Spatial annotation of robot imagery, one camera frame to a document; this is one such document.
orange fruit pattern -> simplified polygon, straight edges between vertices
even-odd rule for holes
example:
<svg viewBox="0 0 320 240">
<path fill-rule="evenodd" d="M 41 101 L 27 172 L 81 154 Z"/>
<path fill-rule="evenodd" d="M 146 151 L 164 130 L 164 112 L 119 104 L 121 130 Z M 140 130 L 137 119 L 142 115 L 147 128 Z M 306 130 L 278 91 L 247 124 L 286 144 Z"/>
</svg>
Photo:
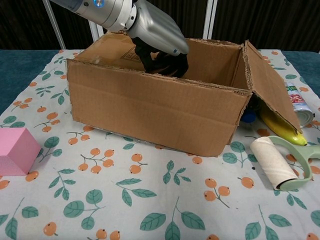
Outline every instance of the orange fruit pattern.
<svg viewBox="0 0 320 240">
<path fill-rule="evenodd" d="M 293 162 L 293 163 L 297 161 L 297 159 L 292 154 L 286 155 L 286 159 L 288 159 L 290 162 Z"/>
<path fill-rule="evenodd" d="M 315 235 L 314 233 L 310 232 L 308 233 L 308 235 L 306 236 L 306 240 L 319 240 L 318 236 Z"/>
<path fill-rule="evenodd" d="M 227 197 L 230 195 L 230 189 L 227 186 L 220 186 L 218 191 L 216 190 L 217 182 L 213 178 L 207 178 L 204 180 L 204 184 L 214 190 L 205 191 L 203 196 L 204 199 L 208 202 L 213 202 L 214 200 L 218 199 L 221 203 L 223 203 L 227 208 L 230 208 L 222 199 L 221 197 Z"/>
<path fill-rule="evenodd" d="M 31 83 L 29 84 L 29 87 L 35 87 L 35 86 L 37 86 L 37 83 L 36 83 L 35 81 L 33 81 L 33 82 L 31 82 Z"/>
<path fill-rule="evenodd" d="M 254 181 L 250 177 L 247 177 L 247 176 L 243 178 L 238 177 L 238 179 L 241 180 L 241 184 L 247 189 L 252 189 L 255 186 Z"/>
<path fill-rule="evenodd" d="M 99 162 L 102 162 L 102 166 L 105 168 L 110 168 L 112 166 L 115 165 L 114 160 L 108 158 L 108 156 L 113 156 L 115 154 L 115 151 L 113 149 L 108 149 L 104 152 L 104 157 L 99 158 L 97 157 L 98 155 L 100 155 L 101 151 L 99 148 L 93 148 L 90 150 L 90 154 L 92 155 L 91 157 L 86 157 L 83 154 L 81 154 L 80 156 L 83 158 L 84 163 L 81 163 L 78 166 L 78 169 L 80 171 L 86 171 L 89 168 L 89 162 L 93 162 L 95 163 L 95 165 L 91 166 L 90 171 L 93 174 L 98 174 L 101 172 L 102 167 L 100 165 L 98 165 Z"/>
<path fill-rule="evenodd" d="M 320 126 L 320 121 L 318 121 L 318 120 L 313 120 L 313 121 L 312 121 L 312 124 L 313 124 L 313 125 L 316 125 L 316 126 Z"/>
<path fill-rule="evenodd" d="M 68 141 L 70 145 L 75 145 L 76 143 L 78 143 L 78 140 L 79 140 L 78 136 L 80 136 L 80 140 L 83 142 L 90 139 L 90 135 L 84 134 L 84 133 L 91 132 L 94 130 L 94 128 L 91 126 L 85 125 L 82 129 L 83 129 L 82 132 L 75 132 L 75 131 L 67 132 L 67 134 L 75 134 L 75 137 L 70 138 Z"/>
<path fill-rule="evenodd" d="M 219 237 L 217 237 L 217 236 L 214 235 L 214 234 L 211 234 L 210 236 L 208 236 L 208 237 L 206 238 L 206 240 L 219 240 Z"/>
<path fill-rule="evenodd" d="M 25 176 L 25 180 L 27 182 L 32 182 L 33 180 L 37 179 L 38 176 L 39 176 L 38 171 L 32 171 L 32 172 L 28 173 L 27 176 Z"/>
<path fill-rule="evenodd" d="M 110 234 L 110 240 L 120 240 L 120 232 L 115 230 Z"/>
<path fill-rule="evenodd" d="M 31 97 L 28 97 L 28 98 L 26 98 L 24 101 L 15 101 L 14 103 L 13 103 L 13 105 L 15 106 L 12 110 L 11 110 L 11 112 L 13 111 L 13 110 L 15 110 L 16 108 L 20 108 L 20 109 L 26 109 L 27 107 L 29 107 L 29 104 L 28 103 L 30 103 L 30 102 L 32 102 L 32 98 Z"/>
<path fill-rule="evenodd" d="M 40 113 L 41 111 L 44 112 L 45 110 L 46 110 L 45 108 L 41 107 L 41 108 L 38 108 L 37 111 Z M 33 128 L 37 128 L 37 127 L 43 125 L 44 127 L 42 128 L 42 131 L 44 133 L 48 133 L 48 132 L 51 131 L 52 126 L 57 125 L 57 124 L 60 123 L 59 119 L 55 119 L 57 117 L 58 117 L 58 113 L 57 112 L 51 112 L 46 116 L 46 119 L 48 119 L 48 121 L 40 123 L 40 124 L 34 126 Z"/>
<path fill-rule="evenodd" d="M 53 221 L 49 222 L 43 228 L 43 233 L 47 236 L 53 236 L 53 235 L 58 236 L 58 234 L 56 234 L 56 231 L 57 231 L 57 224 Z"/>
<path fill-rule="evenodd" d="M 308 92 L 309 91 L 309 89 L 308 88 L 306 88 L 306 87 L 299 87 L 299 89 L 300 89 L 300 91 L 301 92 Z"/>
<path fill-rule="evenodd" d="M 269 137 L 270 136 L 270 132 L 267 129 L 260 128 L 256 132 L 257 132 L 257 134 L 260 135 L 260 137 Z"/>
<path fill-rule="evenodd" d="M 192 162 L 193 162 L 194 164 L 201 164 L 201 163 L 203 162 L 203 160 L 202 160 L 201 157 L 195 156 L 195 157 L 192 158 Z"/>
<path fill-rule="evenodd" d="M 107 232 L 104 229 L 99 229 L 98 231 L 96 231 L 95 234 L 97 239 L 106 239 L 107 238 Z"/>
<path fill-rule="evenodd" d="M 131 160 L 139 165 L 133 164 L 130 166 L 129 171 L 131 174 L 138 174 L 142 170 L 142 166 L 148 165 L 147 163 L 141 163 L 143 156 L 140 153 L 135 153 L 131 156 Z"/>
<path fill-rule="evenodd" d="M 5 189 L 6 187 L 8 187 L 10 181 L 8 180 L 2 180 L 0 181 L 0 190 Z"/>
</svg>

white pole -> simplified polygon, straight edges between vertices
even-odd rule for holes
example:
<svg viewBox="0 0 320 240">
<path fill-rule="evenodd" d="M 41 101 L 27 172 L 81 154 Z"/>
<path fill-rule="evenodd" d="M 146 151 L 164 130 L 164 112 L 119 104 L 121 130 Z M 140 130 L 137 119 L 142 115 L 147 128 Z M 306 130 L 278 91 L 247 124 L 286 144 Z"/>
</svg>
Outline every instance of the white pole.
<svg viewBox="0 0 320 240">
<path fill-rule="evenodd" d="M 203 39 L 211 39 L 214 30 L 218 0 L 208 0 L 203 27 Z"/>
<path fill-rule="evenodd" d="M 105 33 L 104 33 L 104 28 L 100 25 L 96 25 L 96 28 L 98 29 L 99 33 L 99 38 L 101 38 Z"/>
<path fill-rule="evenodd" d="M 91 30 L 92 39 L 95 42 L 99 39 L 99 32 L 98 32 L 97 24 L 95 24 L 94 22 L 92 22 L 90 20 L 88 20 L 88 22 L 89 22 L 89 26 L 90 26 L 90 30 Z"/>
<path fill-rule="evenodd" d="M 65 45 L 64 39 L 63 39 L 63 37 L 61 35 L 60 29 L 59 29 L 59 26 L 58 26 L 54 11 L 51 8 L 50 2 L 49 2 L 49 0 L 42 0 L 42 1 L 43 1 L 43 4 L 44 4 L 46 13 L 48 14 L 48 17 L 50 19 L 50 22 L 51 22 L 51 25 L 53 27 L 53 30 L 55 32 L 55 36 L 56 36 L 56 38 L 57 38 L 57 40 L 59 42 L 60 48 L 61 49 L 66 49 L 66 45 Z"/>
</svg>

dark background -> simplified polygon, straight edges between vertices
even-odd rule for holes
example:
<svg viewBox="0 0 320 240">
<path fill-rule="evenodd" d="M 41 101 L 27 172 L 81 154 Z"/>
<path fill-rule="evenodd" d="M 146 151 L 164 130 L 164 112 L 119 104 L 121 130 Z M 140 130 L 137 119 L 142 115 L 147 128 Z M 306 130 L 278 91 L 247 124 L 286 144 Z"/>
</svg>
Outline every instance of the dark background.
<svg viewBox="0 0 320 240">
<path fill-rule="evenodd" d="M 207 0 L 149 0 L 177 22 L 187 38 L 202 38 Z M 67 49 L 92 44 L 88 21 L 51 3 Z M 258 49 L 320 51 L 320 1 L 219 0 L 212 39 Z M 0 0 L 0 49 L 60 49 L 42 0 Z"/>
</svg>

tin can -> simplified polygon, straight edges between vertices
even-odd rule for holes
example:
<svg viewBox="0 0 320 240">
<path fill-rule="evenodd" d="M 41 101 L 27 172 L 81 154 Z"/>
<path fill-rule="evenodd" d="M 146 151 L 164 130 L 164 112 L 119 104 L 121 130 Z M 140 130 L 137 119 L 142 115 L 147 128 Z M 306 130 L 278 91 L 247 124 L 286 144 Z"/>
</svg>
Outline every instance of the tin can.
<svg viewBox="0 0 320 240">
<path fill-rule="evenodd" d="M 286 81 L 285 85 L 293 105 L 293 110 L 299 119 L 300 127 L 303 128 L 312 122 L 314 119 L 314 113 L 310 110 L 295 85 L 289 81 Z"/>
</svg>

tablecloth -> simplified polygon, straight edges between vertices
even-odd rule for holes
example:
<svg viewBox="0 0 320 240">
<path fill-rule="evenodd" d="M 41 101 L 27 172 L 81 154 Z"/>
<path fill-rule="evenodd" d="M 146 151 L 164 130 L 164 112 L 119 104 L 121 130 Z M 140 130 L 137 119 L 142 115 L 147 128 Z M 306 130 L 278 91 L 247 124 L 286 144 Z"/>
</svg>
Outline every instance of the tablecloth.
<svg viewBox="0 0 320 240">
<path fill-rule="evenodd" d="M 27 176 L 0 177 L 0 239 L 292 240 L 320 237 L 320 161 L 313 180 L 274 191 L 250 144 L 273 135 L 259 120 L 239 127 L 219 157 L 200 157 L 93 129 L 72 119 L 61 50 L 0 116 L 42 149 Z M 315 113 L 303 129 L 320 143 L 320 100 L 280 50 L 265 60 Z M 279 149 L 296 174 L 302 167 Z"/>
</svg>

